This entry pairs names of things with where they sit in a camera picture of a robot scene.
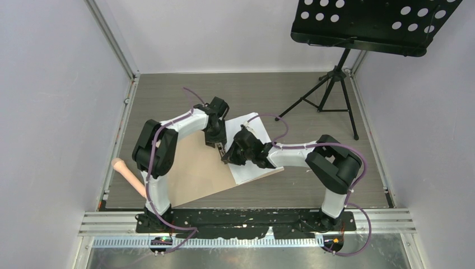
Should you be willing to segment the brown cardboard folder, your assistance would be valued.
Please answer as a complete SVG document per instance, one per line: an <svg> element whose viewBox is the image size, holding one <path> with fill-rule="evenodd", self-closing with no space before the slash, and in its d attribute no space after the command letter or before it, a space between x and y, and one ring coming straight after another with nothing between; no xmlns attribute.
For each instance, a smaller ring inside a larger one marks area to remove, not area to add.
<svg viewBox="0 0 475 269"><path fill-rule="evenodd" d="M224 164L218 149L205 145L204 132L196 131L177 144L167 174L168 196L172 207L183 206L282 171L283 167L261 169L251 161L243 166Z"/></svg>

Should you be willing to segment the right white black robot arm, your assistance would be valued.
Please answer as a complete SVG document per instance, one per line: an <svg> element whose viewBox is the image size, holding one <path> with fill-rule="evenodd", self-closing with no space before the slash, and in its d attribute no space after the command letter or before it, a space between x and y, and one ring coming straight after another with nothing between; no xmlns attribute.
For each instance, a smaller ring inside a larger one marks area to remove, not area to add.
<svg viewBox="0 0 475 269"><path fill-rule="evenodd" d="M325 186L319 217L320 224L327 230L334 230L342 223L341 213L348 197L367 169L367 162L360 153L330 135L302 144L264 143L246 126L241 126L221 160L234 165L250 161L261 169L309 168Z"/></svg>

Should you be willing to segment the white paper sheets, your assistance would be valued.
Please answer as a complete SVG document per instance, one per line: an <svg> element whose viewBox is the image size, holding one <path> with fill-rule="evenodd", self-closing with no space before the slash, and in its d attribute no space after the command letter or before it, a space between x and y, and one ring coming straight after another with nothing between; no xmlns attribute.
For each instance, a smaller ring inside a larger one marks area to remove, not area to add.
<svg viewBox="0 0 475 269"><path fill-rule="evenodd" d="M227 142L221 160L230 168L235 184L242 185L283 170L267 166L269 162L263 157L265 145L271 139L258 113L227 120L225 129Z"/></svg>

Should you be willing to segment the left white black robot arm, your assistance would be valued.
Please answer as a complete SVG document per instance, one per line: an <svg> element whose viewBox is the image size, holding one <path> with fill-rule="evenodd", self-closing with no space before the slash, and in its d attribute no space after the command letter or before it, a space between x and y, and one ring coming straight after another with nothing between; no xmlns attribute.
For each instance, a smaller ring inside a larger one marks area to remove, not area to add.
<svg viewBox="0 0 475 269"><path fill-rule="evenodd" d="M171 227L172 218L165 213L171 206L167 193L167 173L174 163L179 140L197 131L204 132L206 146L225 154L227 143L225 116L229 105L215 97L210 103L197 104L188 112L170 120L148 120L132 152L132 159L145 181L146 209L152 212L150 224L159 232Z"/></svg>

